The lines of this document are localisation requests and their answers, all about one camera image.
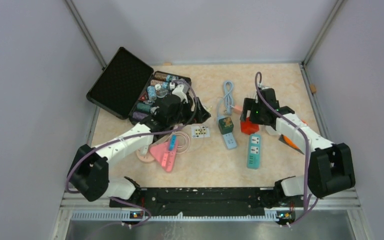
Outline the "teal power strip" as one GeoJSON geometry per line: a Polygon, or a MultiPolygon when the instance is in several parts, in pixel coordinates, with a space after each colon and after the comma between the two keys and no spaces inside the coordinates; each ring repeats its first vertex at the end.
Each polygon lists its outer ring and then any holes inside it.
{"type": "Polygon", "coordinates": [[[249,136],[246,162],[248,169],[257,170],[260,167],[261,142],[262,138],[259,134],[253,133],[249,136]]]}

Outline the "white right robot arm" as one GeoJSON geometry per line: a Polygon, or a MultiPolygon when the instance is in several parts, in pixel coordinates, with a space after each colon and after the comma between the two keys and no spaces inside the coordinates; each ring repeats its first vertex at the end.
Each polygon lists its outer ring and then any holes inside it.
{"type": "Polygon", "coordinates": [[[317,198],[351,189],[356,185],[350,147],[334,143],[304,123],[289,106],[280,106],[273,88],[263,87],[256,97],[245,98],[240,116],[266,126],[272,135],[288,138],[305,155],[305,171],[275,183],[273,200],[287,206],[294,196],[311,194],[317,198]]]}

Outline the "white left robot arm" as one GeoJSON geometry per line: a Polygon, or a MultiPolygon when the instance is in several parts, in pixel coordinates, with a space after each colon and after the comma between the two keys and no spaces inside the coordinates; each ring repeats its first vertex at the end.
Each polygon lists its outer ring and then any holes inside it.
{"type": "Polygon", "coordinates": [[[135,182],[128,178],[111,180],[110,168],[133,152],[191,124],[202,124],[211,117],[198,97],[169,95],[151,107],[151,114],[124,134],[101,145],[78,148],[66,177],[66,191],[81,194],[89,202],[101,197],[116,197],[127,206],[140,202],[135,182]]]}

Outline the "grey-blue power strip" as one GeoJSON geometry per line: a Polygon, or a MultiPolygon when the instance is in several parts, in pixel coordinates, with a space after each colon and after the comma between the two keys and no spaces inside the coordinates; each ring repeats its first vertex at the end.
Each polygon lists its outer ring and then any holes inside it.
{"type": "MultiPolygon", "coordinates": [[[[217,127],[218,127],[218,120],[219,119],[221,119],[223,117],[231,117],[231,119],[232,119],[232,115],[228,114],[227,112],[224,113],[224,114],[221,114],[220,108],[221,108],[220,105],[218,105],[216,107],[216,113],[217,113],[217,115],[216,115],[216,124],[217,124],[217,127]]],[[[235,149],[237,147],[237,142],[235,140],[233,132],[232,133],[228,133],[228,134],[224,134],[224,135],[221,134],[221,136],[222,136],[223,141],[225,143],[225,146],[226,146],[226,148],[228,150],[232,150],[232,149],[235,149]]]]}

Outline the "red cube socket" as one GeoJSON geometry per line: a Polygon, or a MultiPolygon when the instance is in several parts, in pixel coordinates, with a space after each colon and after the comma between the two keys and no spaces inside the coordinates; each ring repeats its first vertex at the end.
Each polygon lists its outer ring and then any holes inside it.
{"type": "Polygon", "coordinates": [[[251,135],[257,133],[260,130],[260,127],[258,124],[250,122],[247,118],[245,121],[240,122],[240,130],[246,135],[251,135]]]}

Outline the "white tiger cube socket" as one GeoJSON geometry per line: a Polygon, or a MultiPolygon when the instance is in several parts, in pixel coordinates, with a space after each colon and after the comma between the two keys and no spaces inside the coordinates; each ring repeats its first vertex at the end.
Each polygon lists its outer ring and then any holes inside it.
{"type": "Polygon", "coordinates": [[[266,125],[265,130],[270,136],[279,136],[280,135],[272,126],[266,125]]]}

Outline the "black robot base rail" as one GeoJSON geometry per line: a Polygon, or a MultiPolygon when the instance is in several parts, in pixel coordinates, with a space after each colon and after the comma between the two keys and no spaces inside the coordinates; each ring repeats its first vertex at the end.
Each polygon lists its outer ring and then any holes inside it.
{"type": "Polygon", "coordinates": [[[154,217],[262,216],[266,209],[302,207],[300,196],[286,197],[280,191],[260,187],[141,188],[127,200],[154,217]]]}

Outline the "dark green cube socket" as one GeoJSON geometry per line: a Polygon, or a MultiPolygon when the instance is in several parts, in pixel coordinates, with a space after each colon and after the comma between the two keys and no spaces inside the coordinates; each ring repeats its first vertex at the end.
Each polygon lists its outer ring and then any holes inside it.
{"type": "Polygon", "coordinates": [[[218,129],[222,135],[233,132],[234,124],[230,116],[222,117],[217,121],[218,129]]]}

